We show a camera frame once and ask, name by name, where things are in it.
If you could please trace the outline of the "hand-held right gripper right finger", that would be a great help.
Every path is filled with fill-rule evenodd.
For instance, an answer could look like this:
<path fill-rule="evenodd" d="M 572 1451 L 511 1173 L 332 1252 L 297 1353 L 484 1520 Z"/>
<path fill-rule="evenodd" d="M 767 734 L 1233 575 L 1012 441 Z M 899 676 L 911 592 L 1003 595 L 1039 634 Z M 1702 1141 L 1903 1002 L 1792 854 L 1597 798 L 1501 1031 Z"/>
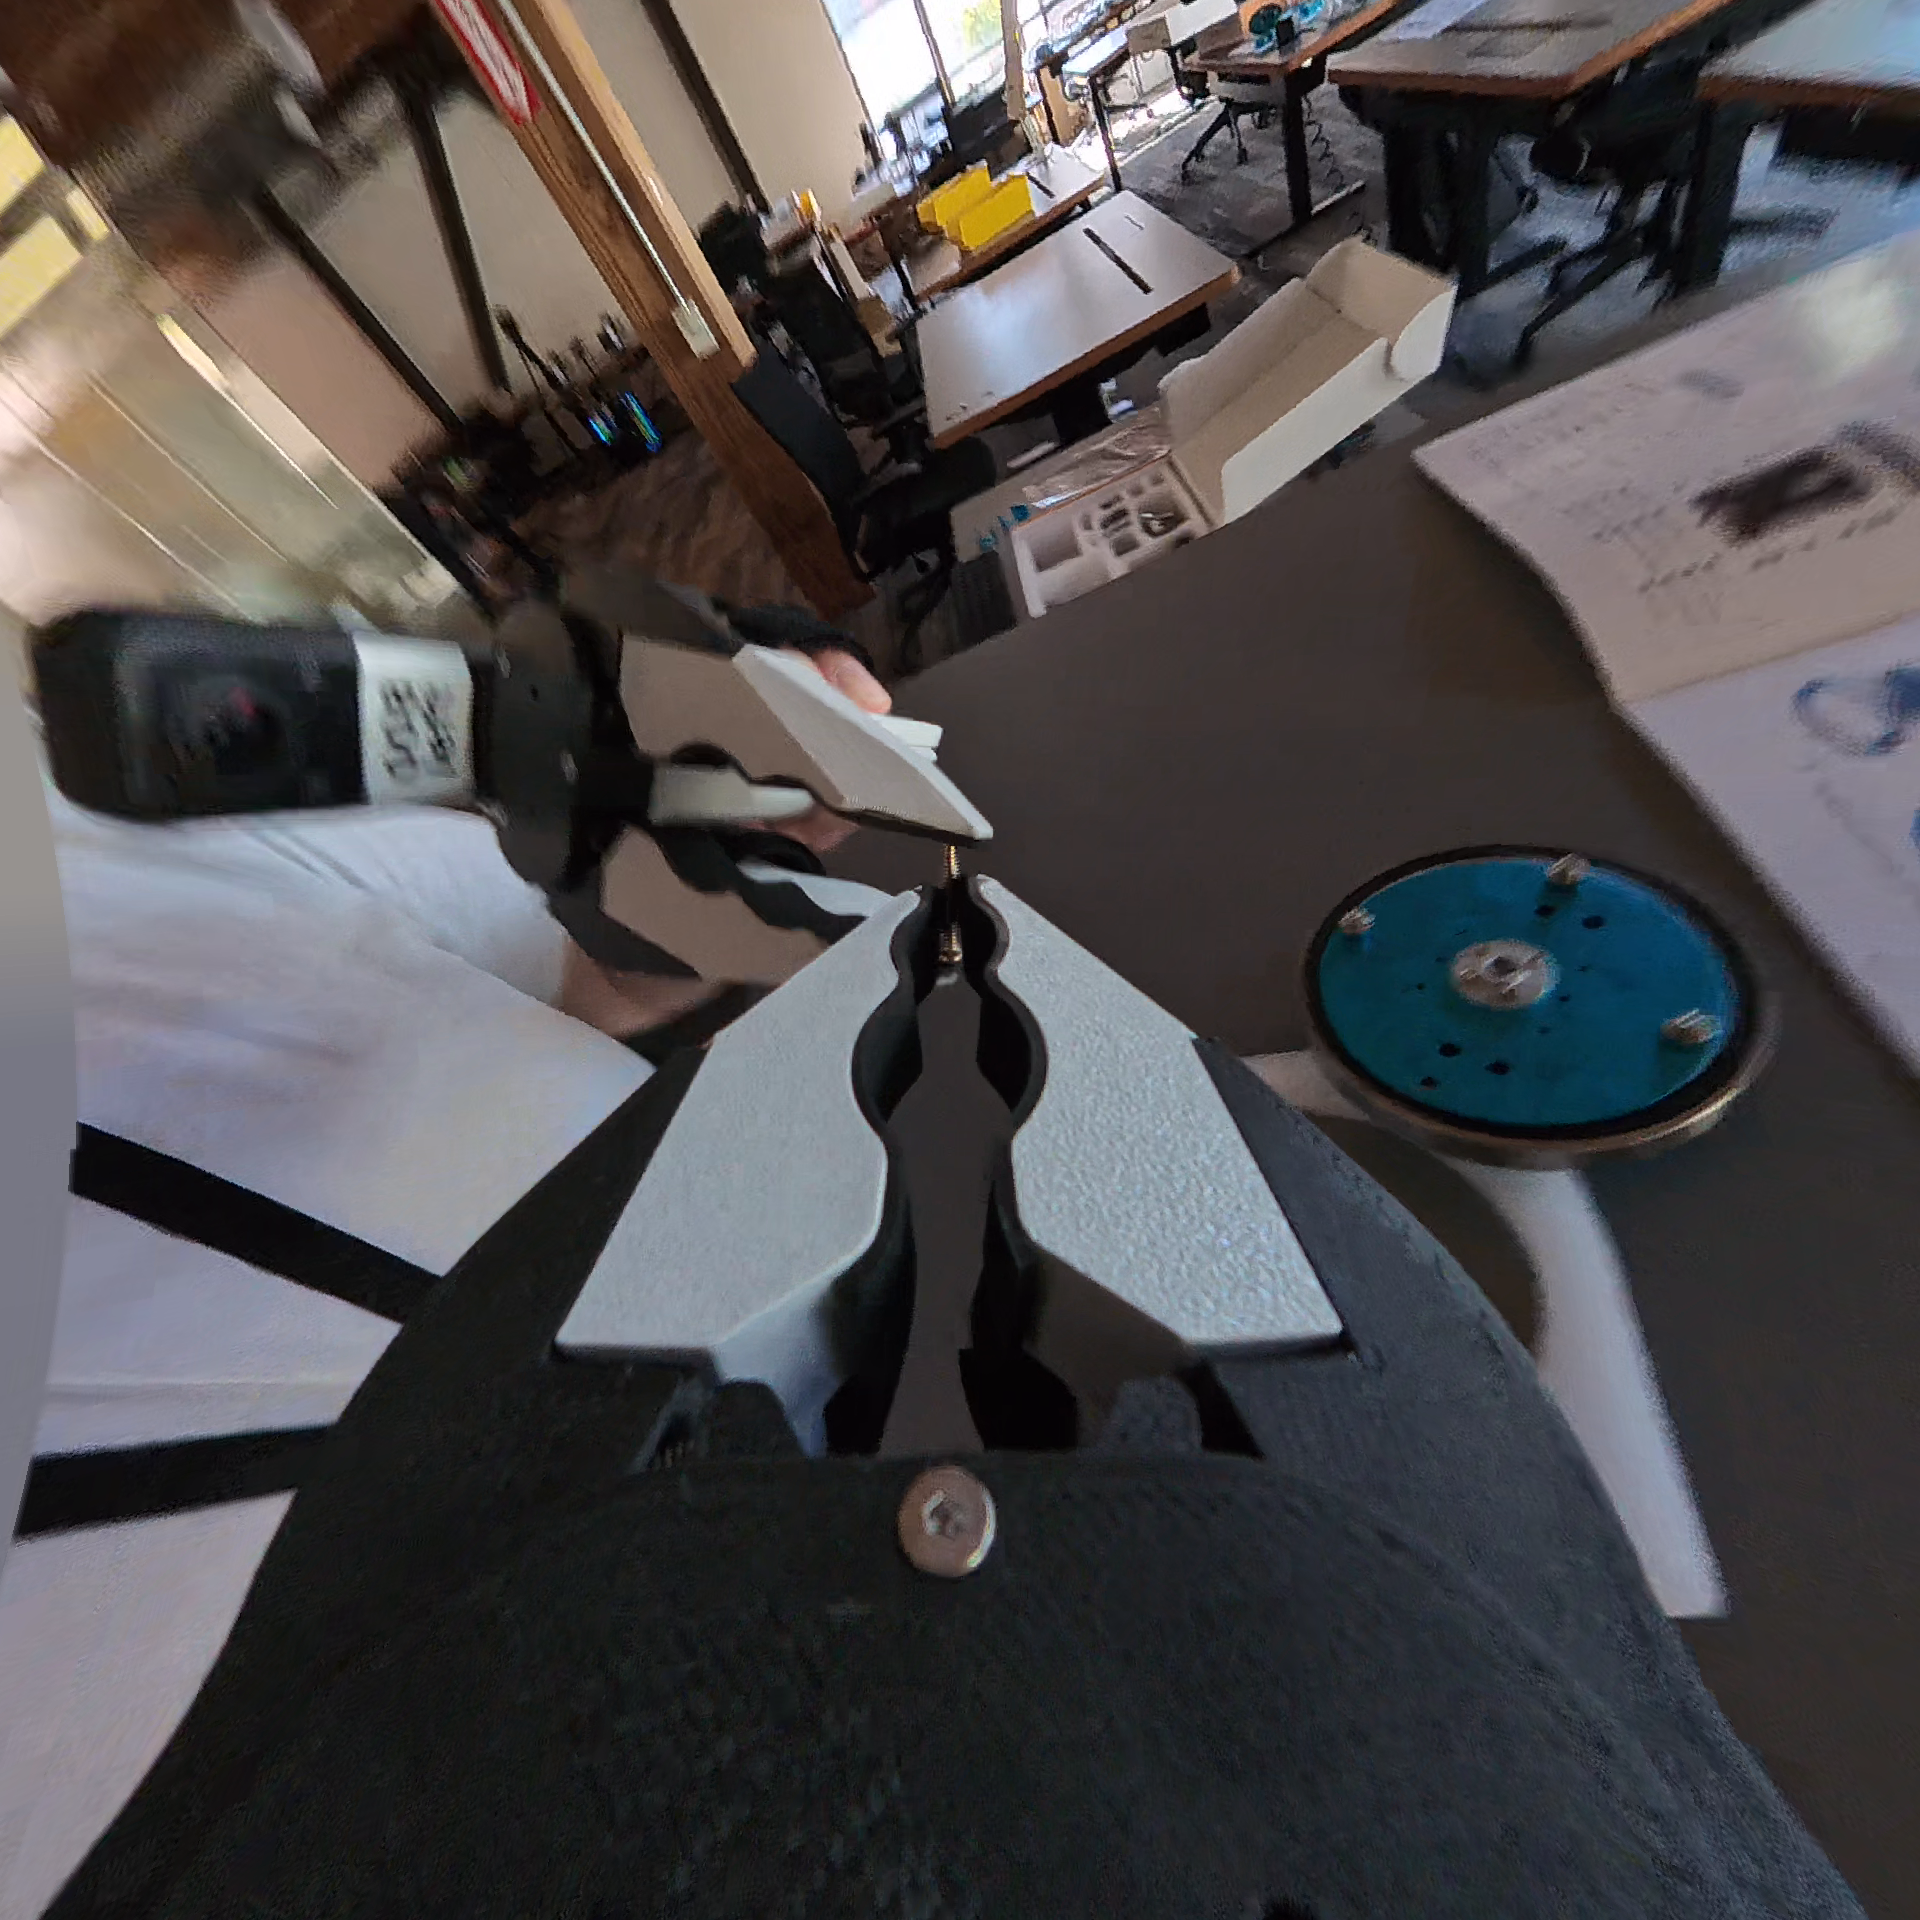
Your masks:
<path fill-rule="evenodd" d="M 1064 1451 L 1139 1381 L 1341 1352 L 1201 1036 L 994 878 L 954 883 L 954 926 L 1007 1114 L 959 1356 L 980 1441 Z"/>

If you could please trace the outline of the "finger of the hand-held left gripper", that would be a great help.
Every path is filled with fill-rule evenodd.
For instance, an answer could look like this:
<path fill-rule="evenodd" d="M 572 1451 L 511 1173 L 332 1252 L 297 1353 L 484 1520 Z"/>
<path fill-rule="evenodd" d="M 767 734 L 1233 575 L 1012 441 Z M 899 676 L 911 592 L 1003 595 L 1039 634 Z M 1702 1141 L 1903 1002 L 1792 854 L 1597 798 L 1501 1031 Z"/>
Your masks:
<path fill-rule="evenodd" d="M 941 768 L 941 725 L 873 713 L 787 651 L 627 636 L 620 695 L 652 765 L 651 826 L 781 826 L 821 808 L 949 844 L 994 835 Z"/>
<path fill-rule="evenodd" d="M 588 818 L 563 846 L 563 926 L 620 985 L 778 987 L 894 905 L 759 822 Z"/>

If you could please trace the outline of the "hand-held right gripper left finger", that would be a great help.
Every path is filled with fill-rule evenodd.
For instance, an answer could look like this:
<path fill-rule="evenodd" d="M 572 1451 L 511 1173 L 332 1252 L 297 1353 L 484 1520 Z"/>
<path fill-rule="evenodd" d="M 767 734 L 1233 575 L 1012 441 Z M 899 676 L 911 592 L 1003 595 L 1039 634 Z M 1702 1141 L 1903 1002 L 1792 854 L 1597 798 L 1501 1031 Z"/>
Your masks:
<path fill-rule="evenodd" d="M 939 918 L 896 893 L 710 1041 L 558 1353 L 760 1384 L 806 1451 L 876 1451 L 916 1291 L 886 1122 L 921 1069 Z"/>

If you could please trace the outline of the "blue disc with metal rim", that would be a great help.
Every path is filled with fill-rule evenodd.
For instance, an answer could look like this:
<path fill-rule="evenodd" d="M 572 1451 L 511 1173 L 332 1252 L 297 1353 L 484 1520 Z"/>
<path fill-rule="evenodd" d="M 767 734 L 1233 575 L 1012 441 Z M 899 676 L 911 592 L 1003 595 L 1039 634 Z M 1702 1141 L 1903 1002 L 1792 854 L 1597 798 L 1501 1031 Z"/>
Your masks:
<path fill-rule="evenodd" d="M 1360 1116 L 1514 1169 L 1700 1138 L 1779 1028 L 1706 903 L 1561 846 L 1461 846 L 1365 879 L 1313 932 L 1301 981 L 1310 1054 Z"/>

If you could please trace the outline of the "white foam frame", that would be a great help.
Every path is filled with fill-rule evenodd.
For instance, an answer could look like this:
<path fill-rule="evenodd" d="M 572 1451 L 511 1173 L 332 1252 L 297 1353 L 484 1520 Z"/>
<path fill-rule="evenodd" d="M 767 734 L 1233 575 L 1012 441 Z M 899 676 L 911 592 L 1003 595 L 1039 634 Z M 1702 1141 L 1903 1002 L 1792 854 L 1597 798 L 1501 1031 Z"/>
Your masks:
<path fill-rule="evenodd" d="M 1725 1619 L 1731 1596 L 1679 1446 L 1619 1242 L 1583 1171 L 1478 1163 L 1439 1148 L 1523 1250 L 1536 1369 L 1670 1619 Z"/>

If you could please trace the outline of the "light office desk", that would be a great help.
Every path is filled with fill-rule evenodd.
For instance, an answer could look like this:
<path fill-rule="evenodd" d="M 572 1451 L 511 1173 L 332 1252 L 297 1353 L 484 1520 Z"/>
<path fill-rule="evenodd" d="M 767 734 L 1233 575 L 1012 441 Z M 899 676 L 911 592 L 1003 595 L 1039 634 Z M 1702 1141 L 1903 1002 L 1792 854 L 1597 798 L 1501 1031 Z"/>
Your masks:
<path fill-rule="evenodd" d="M 947 449 L 1034 412 L 1087 437 L 1100 383 L 1187 340 L 1239 275 L 1233 255 L 1141 194 L 1109 196 L 919 320 L 928 443 Z"/>

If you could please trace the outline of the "dark office desk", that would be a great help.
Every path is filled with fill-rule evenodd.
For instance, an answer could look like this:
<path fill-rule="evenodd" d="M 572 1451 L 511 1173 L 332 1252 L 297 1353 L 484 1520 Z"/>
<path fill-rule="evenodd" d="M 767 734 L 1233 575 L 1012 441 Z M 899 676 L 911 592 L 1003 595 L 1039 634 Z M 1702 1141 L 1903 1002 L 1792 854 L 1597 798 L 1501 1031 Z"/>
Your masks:
<path fill-rule="evenodd" d="M 1327 80 L 1383 138 L 1390 247 L 1455 279 L 1474 300 L 1538 265 L 1536 247 L 1495 262 L 1490 177 L 1501 141 L 1561 135 L 1594 121 L 1597 139 L 1628 117 L 1668 117 L 1681 179 L 1673 286 L 1716 279 L 1732 230 L 1740 146 L 1716 129 L 1700 73 L 1781 25 L 1798 1 L 1495 1 L 1436 30 L 1418 20 L 1327 61 Z"/>

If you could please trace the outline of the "person's left hand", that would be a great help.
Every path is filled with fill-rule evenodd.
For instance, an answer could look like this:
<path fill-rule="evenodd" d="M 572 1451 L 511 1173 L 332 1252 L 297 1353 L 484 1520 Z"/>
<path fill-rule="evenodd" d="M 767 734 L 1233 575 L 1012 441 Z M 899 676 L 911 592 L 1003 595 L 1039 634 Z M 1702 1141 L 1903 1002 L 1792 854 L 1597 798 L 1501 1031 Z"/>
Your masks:
<path fill-rule="evenodd" d="M 870 670 L 866 658 L 858 651 L 851 651 L 845 645 L 804 647 L 796 643 L 782 643 L 778 645 L 778 654 L 810 666 L 845 698 L 849 698 L 854 708 L 874 716 L 889 716 L 894 708 L 892 694 L 882 686 L 882 681 Z M 815 855 L 827 855 L 854 833 L 854 826 L 827 810 L 812 808 L 810 811 L 799 814 L 791 820 L 773 822 L 770 831 L 803 846 Z"/>

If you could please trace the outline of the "black office chair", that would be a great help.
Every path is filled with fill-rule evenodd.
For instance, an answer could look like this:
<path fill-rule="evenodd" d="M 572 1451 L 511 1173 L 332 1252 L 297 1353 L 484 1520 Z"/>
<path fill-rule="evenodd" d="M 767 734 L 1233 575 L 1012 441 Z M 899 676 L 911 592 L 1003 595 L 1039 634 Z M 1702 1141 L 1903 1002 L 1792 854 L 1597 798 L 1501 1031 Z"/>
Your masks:
<path fill-rule="evenodd" d="M 953 585 L 959 564 L 953 511 L 996 486 L 992 447 L 967 437 L 868 471 L 852 431 L 776 348 L 760 348 L 732 391 L 815 486 L 847 557 L 866 584 L 915 564 L 916 578 L 903 587 L 899 602 L 903 638 L 913 642 Z"/>

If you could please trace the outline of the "white foam parts tray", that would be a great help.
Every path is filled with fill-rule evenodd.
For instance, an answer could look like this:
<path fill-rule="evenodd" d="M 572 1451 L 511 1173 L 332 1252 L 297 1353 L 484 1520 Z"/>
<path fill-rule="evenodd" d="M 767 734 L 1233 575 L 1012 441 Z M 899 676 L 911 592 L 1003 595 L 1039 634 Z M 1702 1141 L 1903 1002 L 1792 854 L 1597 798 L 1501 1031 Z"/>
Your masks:
<path fill-rule="evenodd" d="M 1019 506 L 1007 536 L 1032 618 L 1139 574 L 1213 531 L 1180 463 L 1163 455 L 1039 506 Z"/>

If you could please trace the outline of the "wooden pillar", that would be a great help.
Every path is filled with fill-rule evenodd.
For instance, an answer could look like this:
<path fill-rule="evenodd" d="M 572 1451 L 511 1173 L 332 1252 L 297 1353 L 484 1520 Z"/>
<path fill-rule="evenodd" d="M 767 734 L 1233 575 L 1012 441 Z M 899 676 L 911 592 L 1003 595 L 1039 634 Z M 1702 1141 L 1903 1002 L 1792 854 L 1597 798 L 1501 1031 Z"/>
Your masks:
<path fill-rule="evenodd" d="M 873 600 L 828 502 L 738 393 L 757 343 L 561 1 L 486 5 L 535 100 L 515 132 L 732 489 L 816 611 Z"/>

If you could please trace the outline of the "white cardboard box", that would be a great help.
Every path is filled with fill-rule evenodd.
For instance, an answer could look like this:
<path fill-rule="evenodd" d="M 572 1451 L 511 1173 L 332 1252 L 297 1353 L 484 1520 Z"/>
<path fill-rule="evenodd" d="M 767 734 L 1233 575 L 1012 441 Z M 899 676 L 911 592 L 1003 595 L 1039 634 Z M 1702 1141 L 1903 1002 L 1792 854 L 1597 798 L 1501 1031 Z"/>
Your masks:
<path fill-rule="evenodd" d="M 1351 237 L 1167 371 L 1171 461 L 1211 524 L 1250 514 L 1426 381 L 1456 297 L 1453 275 Z"/>

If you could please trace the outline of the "printed instruction manual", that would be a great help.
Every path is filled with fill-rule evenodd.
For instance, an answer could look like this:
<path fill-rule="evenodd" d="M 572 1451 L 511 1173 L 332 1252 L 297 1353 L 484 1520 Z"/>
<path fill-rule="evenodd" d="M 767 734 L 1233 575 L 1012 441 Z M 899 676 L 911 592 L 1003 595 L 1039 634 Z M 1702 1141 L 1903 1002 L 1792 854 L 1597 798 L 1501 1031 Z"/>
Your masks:
<path fill-rule="evenodd" d="M 1414 460 L 1916 1069 L 1916 232 Z"/>

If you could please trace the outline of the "red wall sign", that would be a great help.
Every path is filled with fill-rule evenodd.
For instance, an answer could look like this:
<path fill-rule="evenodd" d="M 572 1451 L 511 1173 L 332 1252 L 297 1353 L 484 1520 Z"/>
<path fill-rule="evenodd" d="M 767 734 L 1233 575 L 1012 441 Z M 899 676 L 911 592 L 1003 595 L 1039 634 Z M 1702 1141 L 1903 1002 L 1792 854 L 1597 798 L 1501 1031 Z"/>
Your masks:
<path fill-rule="evenodd" d="M 539 92 L 488 5 L 482 1 L 430 1 L 429 5 L 496 114 L 517 129 L 533 126 L 540 105 Z"/>

